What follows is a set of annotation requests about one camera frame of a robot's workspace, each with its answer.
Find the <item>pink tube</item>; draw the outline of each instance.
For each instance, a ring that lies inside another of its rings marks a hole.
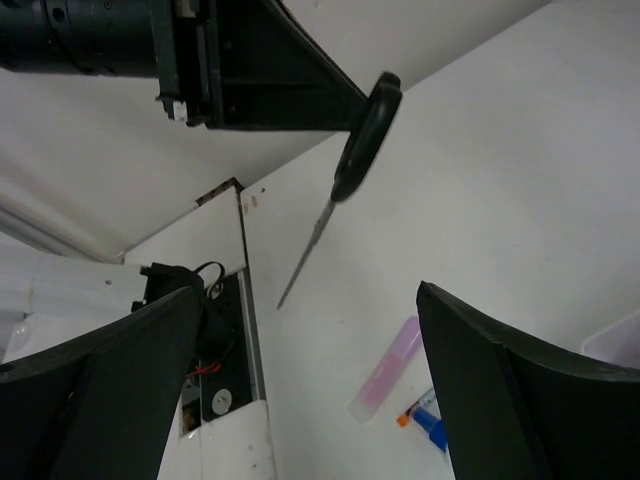
[[[349,404],[349,413],[356,420],[361,423],[371,420],[420,345],[420,322],[418,317],[409,317],[373,373]]]

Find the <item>metal blade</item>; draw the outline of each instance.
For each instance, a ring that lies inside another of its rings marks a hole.
[[[331,218],[331,214],[333,213],[333,210],[335,208],[336,208],[335,202],[332,202],[331,200],[329,200],[329,203],[327,203],[327,206],[324,207],[324,209],[322,210],[322,213],[320,214],[320,218],[318,218],[318,221],[313,227],[313,233],[311,234],[311,239],[309,240],[309,243],[307,243],[307,246],[304,249],[302,257],[300,257],[300,260],[298,261],[298,265],[296,266],[296,269],[293,271],[291,280],[289,280],[289,283],[287,284],[287,288],[284,289],[284,293],[282,294],[282,297],[280,297],[280,301],[278,302],[278,306],[276,307],[276,309],[280,310],[280,307],[284,305],[284,301],[287,299],[287,296],[289,295],[291,288],[293,288],[293,284],[296,283],[296,280],[298,279],[298,275],[300,275],[300,272],[302,271],[302,267],[304,267],[304,264],[307,262],[307,258],[309,258],[309,255],[311,254],[313,247],[315,247],[316,243],[318,243],[318,240],[320,240],[320,237],[322,236],[322,232],[324,232],[324,229],[327,226],[327,223],[329,223],[329,219]]]

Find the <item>white surface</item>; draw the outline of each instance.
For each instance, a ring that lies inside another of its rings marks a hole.
[[[174,420],[158,480],[276,480],[264,400],[179,438]]]
[[[217,260],[227,272],[245,267],[237,192],[229,189],[147,239],[125,256],[125,263],[153,262],[194,268]],[[203,271],[214,280],[216,267]],[[179,416],[169,433],[159,480],[275,480],[264,401],[232,412],[180,437]]]
[[[7,235],[6,233],[0,232],[0,246],[4,246],[4,245],[8,245],[11,247],[23,247],[23,248],[33,249],[33,247],[30,247],[26,243],[22,243],[20,240],[17,240]]]
[[[279,480],[452,477],[394,424],[423,352],[369,424],[347,413],[421,280],[572,350],[638,307],[639,42],[637,10],[548,6],[411,89],[279,312],[346,136],[243,193]]]
[[[614,365],[640,368],[640,310],[587,338],[580,353]]]
[[[12,313],[4,361],[58,345],[118,320],[142,300],[136,267],[62,258],[24,246],[0,246],[0,310]]]
[[[205,262],[221,262],[227,274],[246,266],[238,193],[226,190],[180,220],[127,252],[127,264],[181,265],[197,268]],[[219,270],[202,271],[205,285],[215,281]]]
[[[287,0],[300,24],[369,89],[409,86],[543,0]],[[212,185],[249,185],[323,133],[234,133],[170,122],[156,80],[0,71],[0,191],[111,253],[172,221]]]

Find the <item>white table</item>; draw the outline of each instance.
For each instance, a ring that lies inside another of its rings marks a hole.
[[[639,43],[637,9],[550,5],[412,88],[280,311],[346,136],[243,192],[279,480],[452,477],[394,424],[422,351],[369,424],[347,413],[421,280],[573,350],[640,304]]]

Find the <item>black scissor handle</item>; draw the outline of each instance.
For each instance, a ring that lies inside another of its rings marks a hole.
[[[358,189],[387,136],[401,100],[400,79],[384,72],[344,147],[334,176],[332,201],[344,202]]]

